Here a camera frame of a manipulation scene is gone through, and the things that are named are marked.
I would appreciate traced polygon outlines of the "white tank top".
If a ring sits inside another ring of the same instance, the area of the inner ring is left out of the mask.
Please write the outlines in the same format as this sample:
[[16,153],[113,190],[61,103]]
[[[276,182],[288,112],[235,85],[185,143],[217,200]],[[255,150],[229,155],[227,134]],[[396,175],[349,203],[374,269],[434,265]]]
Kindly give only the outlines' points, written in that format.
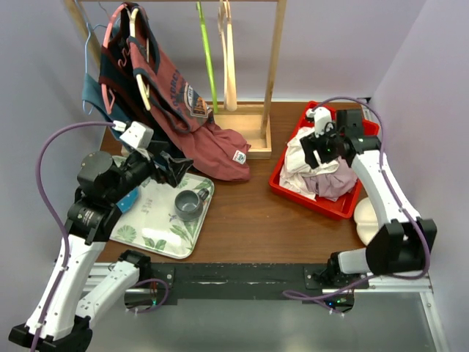
[[280,172],[279,185],[286,190],[314,201],[319,193],[315,186],[310,186],[310,183],[316,181],[320,175],[334,173],[339,168],[339,162],[331,161],[320,164],[316,169],[312,169],[305,162],[306,155],[300,143],[301,138],[310,134],[314,135],[314,128],[302,127],[287,143],[287,151],[284,156],[284,165]]

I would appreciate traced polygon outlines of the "green plastic hanger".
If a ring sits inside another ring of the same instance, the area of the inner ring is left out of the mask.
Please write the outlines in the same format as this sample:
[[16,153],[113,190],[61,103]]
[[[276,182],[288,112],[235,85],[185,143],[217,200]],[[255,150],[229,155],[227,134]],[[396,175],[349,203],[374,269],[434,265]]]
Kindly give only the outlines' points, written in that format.
[[202,36],[202,45],[204,49],[205,55],[205,63],[207,68],[207,77],[210,85],[210,92],[212,96],[213,102],[213,111],[215,114],[218,113],[218,99],[217,99],[217,92],[216,92],[216,85],[215,85],[215,74],[213,70],[213,62],[211,57],[211,50],[210,50],[210,40],[207,33],[207,27],[204,18],[204,12],[202,9],[202,3],[200,1],[196,2],[196,10],[199,16],[199,25],[201,30]]

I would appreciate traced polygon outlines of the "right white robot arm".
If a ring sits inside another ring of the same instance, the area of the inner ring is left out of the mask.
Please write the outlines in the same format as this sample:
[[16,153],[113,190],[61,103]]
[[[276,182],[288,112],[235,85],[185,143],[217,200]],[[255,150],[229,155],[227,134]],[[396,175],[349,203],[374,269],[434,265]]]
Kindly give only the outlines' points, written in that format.
[[305,162],[312,168],[341,158],[354,171],[369,196],[378,231],[363,249],[335,252],[318,280],[342,288],[354,274],[373,273],[409,279],[409,272],[423,276],[429,270],[430,252],[437,234],[432,219],[423,219],[408,202],[397,183],[383,143],[367,134],[359,110],[324,107],[306,112],[314,130],[300,139]]

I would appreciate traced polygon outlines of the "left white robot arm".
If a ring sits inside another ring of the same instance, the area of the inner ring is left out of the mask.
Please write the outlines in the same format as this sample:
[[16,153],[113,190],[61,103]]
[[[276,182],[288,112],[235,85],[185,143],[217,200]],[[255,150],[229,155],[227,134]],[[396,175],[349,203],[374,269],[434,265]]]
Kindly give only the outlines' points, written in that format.
[[124,292],[153,282],[150,258],[127,250],[105,279],[82,294],[122,216],[123,199],[149,179],[176,187],[191,168],[191,159],[172,158],[165,147],[151,142],[149,151],[133,151],[121,164],[103,151],[83,159],[52,276],[30,318],[12,327],[10,342],[31,351],[85,351],[97,322]]

